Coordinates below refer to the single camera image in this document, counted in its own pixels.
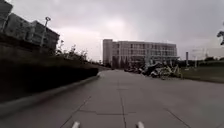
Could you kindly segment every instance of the green lawn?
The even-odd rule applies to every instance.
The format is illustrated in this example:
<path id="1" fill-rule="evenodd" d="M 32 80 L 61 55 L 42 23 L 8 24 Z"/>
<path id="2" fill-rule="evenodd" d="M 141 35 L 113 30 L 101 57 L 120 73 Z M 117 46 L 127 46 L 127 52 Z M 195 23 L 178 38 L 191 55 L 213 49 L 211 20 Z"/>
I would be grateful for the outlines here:
<path id="1" fill-rule="evenodd" d="M 198 67 L 189 70 L 182 69 L 186 79 L 224 83 L 224 67 Z"/>

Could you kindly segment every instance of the cloudy sky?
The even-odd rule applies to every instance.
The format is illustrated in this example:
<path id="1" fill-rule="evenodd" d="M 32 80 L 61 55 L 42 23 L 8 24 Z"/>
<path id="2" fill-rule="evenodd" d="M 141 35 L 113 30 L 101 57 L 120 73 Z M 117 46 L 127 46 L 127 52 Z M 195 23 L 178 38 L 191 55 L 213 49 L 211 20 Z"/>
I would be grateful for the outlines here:
<path id="1" fill-rule="evenodd" d="M 61 34 L 64 49 L 76 45 L 94 60 L 102 39 L 170 42 L 185 52 L 224 56 L 216 38 L 223 29 L 224 0 L 11 0 L 13 12 L 28 21 L 44 17 Z"/>

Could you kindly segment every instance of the white building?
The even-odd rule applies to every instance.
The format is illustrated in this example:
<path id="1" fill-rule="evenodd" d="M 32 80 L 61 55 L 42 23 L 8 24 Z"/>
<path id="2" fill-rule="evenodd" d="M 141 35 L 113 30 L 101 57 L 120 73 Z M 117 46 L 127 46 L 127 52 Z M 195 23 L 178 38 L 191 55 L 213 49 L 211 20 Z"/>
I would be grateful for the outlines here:
<path id="1" fill-rule="evenodd" d="M 41 45 L 42 36 L 44 33 L 45 26 L 39 23 L 38 21 L 34 21 L 31 23 L 31 40 L 30 42 Z M 49 28 L 46 28 L 46 33 L 44 35 L 44 42 L 43 45 L 51 50 L 56 49 L 56 45 L 59 40 L 59 34 L 52 31 Z"/>
<path id="2" fill-rule="evenodd" d="M 8 15 L 12 10 L 12 5 L 4 0 L 0 0 L 0 32 L 3 31 Z"/>
<path id="3" fill-rule="evenodd" d="M 9 15 L 5 24 L 4 33 L 7 36 L 14 37 L 18 40 L 30 40 L 30 23 L 18 15 L 12 13 Z"/>
<path id="4" fill-rule="evenodd" d="M 40 46 L 45 26 L 38 21 L 28 22 L 18 15 L 12 13 L 5 23 L 4 33 L 7 36 L 14 37 L 18 40 L 27 41 Z M 59 34 L 46 28 L 44 34 L 43 46 L 47 51 L 56 49 L 59 40 Z"/>
<path id="5" fill-rule="evenodd" d="M 169 62 L 177 59 L 175 44 L 103 40 L 103 63 L 114 65 L 128 61 L 129 64 L 143 62 L 151 65 L 157 62 Z"/>

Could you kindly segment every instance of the road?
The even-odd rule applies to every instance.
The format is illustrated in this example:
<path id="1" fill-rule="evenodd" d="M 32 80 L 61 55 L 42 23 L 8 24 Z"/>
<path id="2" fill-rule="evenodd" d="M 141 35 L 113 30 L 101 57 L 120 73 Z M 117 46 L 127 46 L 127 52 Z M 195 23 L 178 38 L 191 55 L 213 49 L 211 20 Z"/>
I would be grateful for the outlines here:
<path id="1" fill-rule="evenodd" d="M 123 71 L 0 119 L 0 128 L 224 128 L 224 85 Z"/>

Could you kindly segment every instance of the lamp post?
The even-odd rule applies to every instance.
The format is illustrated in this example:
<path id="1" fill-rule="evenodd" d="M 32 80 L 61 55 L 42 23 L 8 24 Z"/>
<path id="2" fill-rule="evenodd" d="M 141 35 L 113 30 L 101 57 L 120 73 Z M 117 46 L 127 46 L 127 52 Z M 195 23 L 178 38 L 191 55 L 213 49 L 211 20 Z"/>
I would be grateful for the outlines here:
<path id="1" fill-rule="evenodd" d="M 61 50 L 61 51 L 62 51 L 61 47 L 64 45 L 63 43 L 64 43 L 64 40 L 61 40 L 61 44 L 60 44 L 60 46 L 58 47 L 59 50 Z"/>
<path id="2" fill-rule="evenodd" d="M 40 47 L 41 48 L 43 47 L 43 44 L 44 44 L 44 37 L 45 37 L 46 31 L 47 31 L 47 23 L 49 21 L 51 21 L 51 18 L 50 17 L 46 17 L 45 20 L 46 20 L 46 22 L 45 22 L 45 26 L 44 26 L 44 32 L 42 34 L 41 43 L 40 43 Z"/>

